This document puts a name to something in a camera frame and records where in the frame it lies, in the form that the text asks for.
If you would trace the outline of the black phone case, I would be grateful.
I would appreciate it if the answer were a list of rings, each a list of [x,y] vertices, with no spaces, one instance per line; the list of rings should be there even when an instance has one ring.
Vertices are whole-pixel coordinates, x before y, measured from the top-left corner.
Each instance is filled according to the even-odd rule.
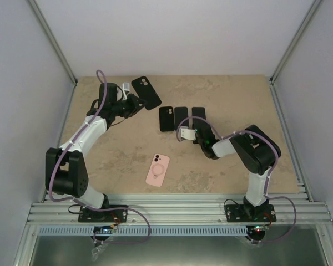
[[[161,132],[173,132],[175,130],[174,109],[172,106],[159,108],[159,130]]]
[[[132,80],[131,85],[138,96],[147,102],[145,105],[147,110],[152,110],[162,104],[160,97],[146,76]]]

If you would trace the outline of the black phone with blue edge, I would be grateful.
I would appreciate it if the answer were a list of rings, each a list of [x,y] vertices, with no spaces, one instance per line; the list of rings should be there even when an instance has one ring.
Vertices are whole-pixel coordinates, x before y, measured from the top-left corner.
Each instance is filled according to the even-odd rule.
[[[179,124],[188,117],[188,108],[185,106],[174,108],[174,122],[175,129],[177,130]]]

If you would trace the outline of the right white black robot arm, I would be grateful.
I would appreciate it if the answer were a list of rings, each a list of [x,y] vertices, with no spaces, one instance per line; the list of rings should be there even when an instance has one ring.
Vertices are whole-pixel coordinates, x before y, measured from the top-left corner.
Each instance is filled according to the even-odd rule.
[[[194,124],[194,129],[194,142],[199,144],[207,158],[217,160],[231,154],[239,156],[249,171],[242,212],[246,219],[257,221],[268,210],[269,179],[281,157],[279,146],[256,125],[221,139],[217,139],[205,123]]]

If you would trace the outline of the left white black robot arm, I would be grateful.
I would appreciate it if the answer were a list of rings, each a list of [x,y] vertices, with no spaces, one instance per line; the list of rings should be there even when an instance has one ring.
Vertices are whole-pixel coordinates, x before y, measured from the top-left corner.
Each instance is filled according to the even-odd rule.
[[[110,216],[108,196],[98,192],[89,184],[85,157],[95,142],[107,132],[117,117],[128,119],[137,114],[147,102],[134,94],[117,98],[120,87],[115,83],[101,83],[99,98],[77,132],[58,148],[46,152],[45,185],[49,198],[59,202],[72,200],[91,209],[92,216],[105,221]]]

